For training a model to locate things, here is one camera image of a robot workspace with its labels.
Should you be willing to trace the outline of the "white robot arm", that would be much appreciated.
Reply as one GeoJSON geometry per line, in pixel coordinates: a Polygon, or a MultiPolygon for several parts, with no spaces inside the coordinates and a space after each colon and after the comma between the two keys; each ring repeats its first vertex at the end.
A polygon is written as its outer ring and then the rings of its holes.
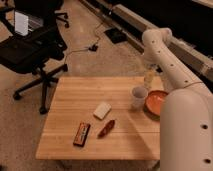
{"type": "Polygon", "coordinates": [[[172,90],[160,112],[160,171],[213,171],[213,92],[169,50],[169,28],[142,35],[143,57],[172,90]]]}

